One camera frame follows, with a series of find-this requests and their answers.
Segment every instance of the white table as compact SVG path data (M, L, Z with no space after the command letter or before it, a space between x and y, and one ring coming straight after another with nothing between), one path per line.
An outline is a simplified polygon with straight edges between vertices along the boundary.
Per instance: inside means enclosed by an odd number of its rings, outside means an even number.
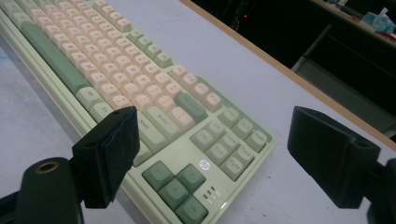
M233 31L177 0L108 2L174 60L205 77L276 135L275 150L220 223L366 223L367 201L359 210L338 209L289 154L292 109L305 106L338 120L378 144L382 163L396 157L391 149L396 145ZM4 197L19 190L23 171L36 161L70 159L70 148L79 136L3 38L0 71L0 197ZM106 210L83 212L88 224L146 222L122 191Z

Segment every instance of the space bar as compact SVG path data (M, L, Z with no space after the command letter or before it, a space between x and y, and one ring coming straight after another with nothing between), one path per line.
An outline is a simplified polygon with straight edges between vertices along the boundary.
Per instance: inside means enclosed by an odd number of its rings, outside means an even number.
M37 25L24 22L20 31L73 95L76 95L81 88L90 86L77 68Z

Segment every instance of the keyboard frame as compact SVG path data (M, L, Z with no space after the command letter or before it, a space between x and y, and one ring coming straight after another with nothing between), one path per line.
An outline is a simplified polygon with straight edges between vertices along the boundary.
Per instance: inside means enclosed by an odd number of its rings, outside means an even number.
M70 121L70 123L75 127L77 132L83 136L88 131L90 131L95 125L96 121L91 117L91 115L86 111L86 109L80 104L77 98L70 92L69 89L62 83L62 81L53 73L47 63L41 58L41 56L35 51L35 49L30 45L28 40L21 34L19 29L13 24L13 22L8 18L6 13L0 8L0 29L4 30L2 33L5 40L8 44L14 49L14 51L19 55L21 60L25 63L26 67L33 74L35 79L40 83L43 89L47 92L52 101L60 108L60 110L64 113L65 117ZM164 72L168 72L170 67L166 69L162 69ZM221 96L223 100L223 107L216 111L215 113L208 112L208 118L204 121L195 125L192 129L188 130L183 134L183 141L189 141L188 145L195 145L190 141L191 136L201 130L208 122L213 119L216 119L219 114L224 110L225 105L233 105L234 109L237 109L239 112L242 112L242 115L245 118L248 118L249 121L252 121L255 126L259 126L261 130L268 131L264 129L258 122L251 119L251 117L243 112L236 104L231 102L229 99L224 99L225 95L214 89L214 87L205 81L202 77L197 76L200 82L204 82L210 90L217 93ZM239 192L243 189L246 183L249 181L251 177L253 177L257 170L262 166L263 162L270 155L272 150L276 146L276 138L272 133L269 133L273 139L270 143L264 147L261 152L260 157L255 156L254 162L249 165L249 167L241 174L241 176L233 182L228 178L224 181L229 181L228 186L230 186L228 191L231 192L231 196L228 198L222 199L222 206L218 210L217 213L207 215L203 221L203 223L216 223L221 215L227 210L233 200L239 195ZM174 214L172 210L168 207L163 208L164 201L161 197L150 188L149 184L146 180L143 179L141 174L148 169L152 164L154 164L158 157L160 157L161 153L165 153L166 149L172 147L173 144L168 145L162 151L155 154L155 160L145 161L138 167L133 167L131 171L128 172L128 175L125 176L121 188L124 192L131 198L131 200L135 203L135 205L139 208L139 210L144 214L144 216L151 223L180 223L180 220ZM194 166L197 169L200 169L198 164L202 158L197 158ZM175 175L178 171L182 170L185 167L185 163L181 166L178 162L172 162L168 168ZM222 172L219 167L216 167L217 171L215 173L206 174L205 177L215 176L217 178L219 176L219 172ZM209 183L206 181L199 189L210 188ZM198 197L202 197L203 191L195 191L192 195L197 198L197 200L201 203L202 200L198 199Z

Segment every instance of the black plastic mount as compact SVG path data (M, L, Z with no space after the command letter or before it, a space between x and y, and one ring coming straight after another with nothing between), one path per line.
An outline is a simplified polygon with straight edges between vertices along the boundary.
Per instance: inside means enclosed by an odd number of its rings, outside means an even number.
M73 146L74 157L30 166L21 189L0 199L0 224L84 223L80 204L106 208L140 148L136 109L109 114Z
M380 148L318 111L295 106L288 150L339 208L372 204L369 223L396 223L396 160L377 162Z

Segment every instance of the mechanical keyboard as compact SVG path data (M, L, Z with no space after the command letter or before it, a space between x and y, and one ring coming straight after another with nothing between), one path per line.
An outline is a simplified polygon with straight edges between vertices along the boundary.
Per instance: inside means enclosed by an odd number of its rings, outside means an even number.
M81 135L137 108L140 150L121 187L150 222L217 222L275 147L271 132L107 1L0 8L1 34Z

